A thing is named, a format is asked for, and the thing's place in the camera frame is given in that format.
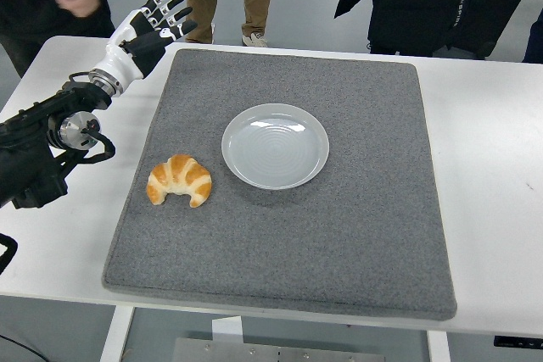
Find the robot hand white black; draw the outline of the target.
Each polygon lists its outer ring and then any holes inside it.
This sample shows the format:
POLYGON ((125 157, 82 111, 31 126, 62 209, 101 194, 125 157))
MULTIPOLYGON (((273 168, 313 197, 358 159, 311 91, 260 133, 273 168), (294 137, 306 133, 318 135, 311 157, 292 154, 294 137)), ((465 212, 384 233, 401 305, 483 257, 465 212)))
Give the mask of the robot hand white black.
POLYGON ((146 78, 165 49, 197 27, 186 18, 190 7, 175 10, 184 1, 148 0, 132 10, 109 38, 105 56, 89 72, 89 81, 120 95, 135 80, 146 78))

